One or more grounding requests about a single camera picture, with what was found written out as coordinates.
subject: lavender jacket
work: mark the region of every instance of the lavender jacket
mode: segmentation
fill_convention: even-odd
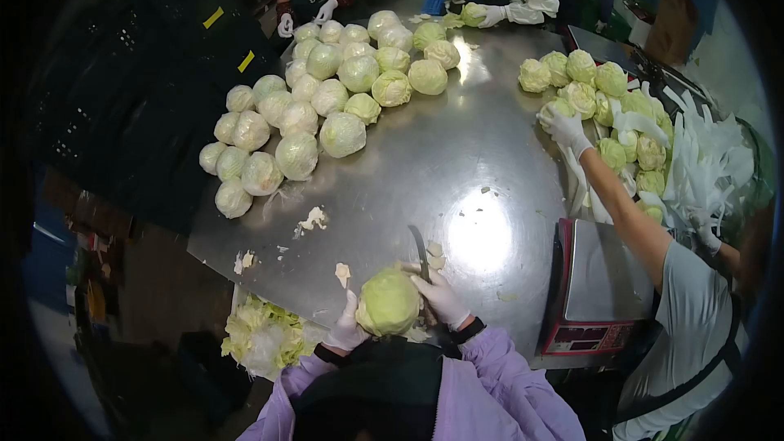
[[[532,371],[503,329],[487,328],[460,346],[463,361],[443,358],[434,441],[527,439],[584,441],[577,416],[544,378]],[[299,396],[313,380],[336,367],[316,356],[300,357],[272,387],[259,418],[240,441],[289,441]]]

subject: gray t-shirt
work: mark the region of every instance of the gray t-shirt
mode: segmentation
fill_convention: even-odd
[[[649,396],[660,396],[689,381],[716,356],[732,322],[728,282],[696,254],[672,242],[664,259],[661,303],[656,320],[664,327],[621,392],[619,410]],[[741,323],[735,343],[743,352],[748,342]],[[654,436],[707,406],[724,390],[732,375],[719,363],[705,380],[661,409],[613,427],[615,441]]]

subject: digital scale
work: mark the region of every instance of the digital scale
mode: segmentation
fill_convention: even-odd
[[[543,355],[617,352],[653,316],[651,279],[612,225],[559,220],[553,279]]]

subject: white glove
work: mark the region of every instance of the white glove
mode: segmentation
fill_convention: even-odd
[[[294,19],[292,15],[286,12],[281,15],[281,23],[278,24],[278,36],[281,38],[290,38],[294,34]]]
[[[697,207],[687,208],[688,219],[697,231],[697,236],[700,241],[705,244],[705,247],[710,251],[711,256],[715,256],[721,248],[721,240],[713,235],[711,230],[711,215]]]
[[[370,337],[365,329],[359,327],[357,319],[354,317],[357,312],[357,304],[358,299],[354,291],[346,290],[346,308],[343,309],[343,314],[329,330],[327,338],[323,341],[324,345],[351,352]]]
[[[412,262],[404,264],[403,270],[419,274],[422,271],[422,266]],[[457,330],[471,314],[471,310],[463,305],[460,298],[457,298],[455,291],[438,271],[430,267],[428,270],[430,270],[430,281],[433,284],[428,284],[419,276],[411,276],[411,280],[416,289],[430,302],[430,306],[433,307],[438,318],[446,323],[450,330]]]
[[[547,106],[547,112],[553,117],[548,118],[540,112],[536,113],[536,119],[542,122],[544,131],[549,133],[555,142],[572,149],[575,159],[579,162],[583,152],[593,147],[583,132],[580,113],[575,113],[573,117],[568,118],[559,113],[552,105]]]
[[[506,7],[502,5],[486,5],[487,12],[480,12],[474,18],[484,17],[485,20],[479,23],[480,28],[489,28],[506,19]]]
[[[318,10],[316,19],[314,19],[313,22],[315,22],[316,24],[324,24],[328,20],[332,19],[332,13],[337,8],[338,8],[337,0],[327,0],[324,3],[324,5],[321,6],[321,9]]]

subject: purple sleeve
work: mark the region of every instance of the purple sleeve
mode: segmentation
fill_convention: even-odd
[[[485,390],[511,415],[527,439],[585,439],[577,415],[544,377],[532,371],[503,329],[487,328],[460,346]]]

